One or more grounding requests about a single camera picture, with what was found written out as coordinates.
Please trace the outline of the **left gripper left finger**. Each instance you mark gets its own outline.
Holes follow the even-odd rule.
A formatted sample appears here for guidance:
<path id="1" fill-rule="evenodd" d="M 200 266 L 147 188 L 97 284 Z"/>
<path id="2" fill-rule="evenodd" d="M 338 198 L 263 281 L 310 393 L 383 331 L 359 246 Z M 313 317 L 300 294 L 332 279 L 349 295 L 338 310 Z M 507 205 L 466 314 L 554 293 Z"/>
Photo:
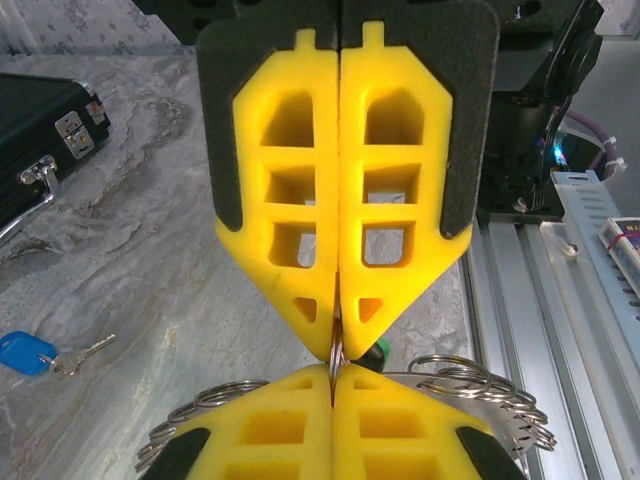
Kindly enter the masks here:
<path id="1" fill-rule="evenodd" d="M 152 480 L 331 480 L 327 367 L 304 367 L 182 425 Z"/>

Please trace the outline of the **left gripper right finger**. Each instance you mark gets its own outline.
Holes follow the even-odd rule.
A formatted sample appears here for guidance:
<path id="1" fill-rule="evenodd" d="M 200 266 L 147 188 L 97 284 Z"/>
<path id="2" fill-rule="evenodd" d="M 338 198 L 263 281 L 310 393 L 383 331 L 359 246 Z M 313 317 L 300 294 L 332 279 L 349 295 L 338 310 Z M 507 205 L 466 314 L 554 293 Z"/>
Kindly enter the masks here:
<path id="1" fill-rule="evenodd" d="M 343 368 L 333 480 L 520 480 L 520 469 L 482 420 L 365 368 Z"/>

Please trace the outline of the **small card with picture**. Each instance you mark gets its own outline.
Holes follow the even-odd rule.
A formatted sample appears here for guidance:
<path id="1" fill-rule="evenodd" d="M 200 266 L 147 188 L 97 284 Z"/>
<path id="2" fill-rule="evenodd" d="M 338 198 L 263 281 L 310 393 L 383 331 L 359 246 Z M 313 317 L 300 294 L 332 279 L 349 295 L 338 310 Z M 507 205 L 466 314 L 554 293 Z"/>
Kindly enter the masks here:
<path id="1" fill-rule="evenodd" d="M 598 237 L 640 300 L 640 217 L 607 218 Z"/>

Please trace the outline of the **key with blue tag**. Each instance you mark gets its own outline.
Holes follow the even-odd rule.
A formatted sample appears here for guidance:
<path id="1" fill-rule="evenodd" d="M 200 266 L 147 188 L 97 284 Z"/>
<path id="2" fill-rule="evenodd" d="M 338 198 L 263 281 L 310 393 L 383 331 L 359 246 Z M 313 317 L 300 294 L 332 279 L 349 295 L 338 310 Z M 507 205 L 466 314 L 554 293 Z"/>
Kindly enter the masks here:
<path id="1" fill-rule="evenodd" d="M 93 345 L 69 352 L 60 352 L 55 345 L 24 331 L 13 331 L 0 338 L 0 364 L 27 376 L 51 371 L 76 376 L 86 360 L 113 343 L 110 334 Z"/>

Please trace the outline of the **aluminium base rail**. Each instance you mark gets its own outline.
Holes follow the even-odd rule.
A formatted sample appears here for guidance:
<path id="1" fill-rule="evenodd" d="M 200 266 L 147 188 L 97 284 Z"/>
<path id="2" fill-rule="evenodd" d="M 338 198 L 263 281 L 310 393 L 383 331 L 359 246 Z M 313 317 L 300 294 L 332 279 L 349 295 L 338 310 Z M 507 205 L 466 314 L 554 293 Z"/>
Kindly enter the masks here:
<path id="1" fill-rule="evenodd" d="M 640 363 L 572 224 L 478 224 L 462 268 L 477 359 L 532 394 L 556 439 L 530 480 L 640 480 Z"/>

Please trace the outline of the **black hard case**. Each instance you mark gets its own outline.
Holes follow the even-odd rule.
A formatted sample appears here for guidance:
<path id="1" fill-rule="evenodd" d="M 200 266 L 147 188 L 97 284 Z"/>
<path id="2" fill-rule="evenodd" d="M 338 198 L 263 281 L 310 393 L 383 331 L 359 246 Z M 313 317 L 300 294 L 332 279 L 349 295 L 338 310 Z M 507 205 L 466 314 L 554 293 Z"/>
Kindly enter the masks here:
<path id="1" fill-rule="evenodd" d="M 0 246 L 57 200 L 110 127 L 83 81 L 0 73 Z"/>

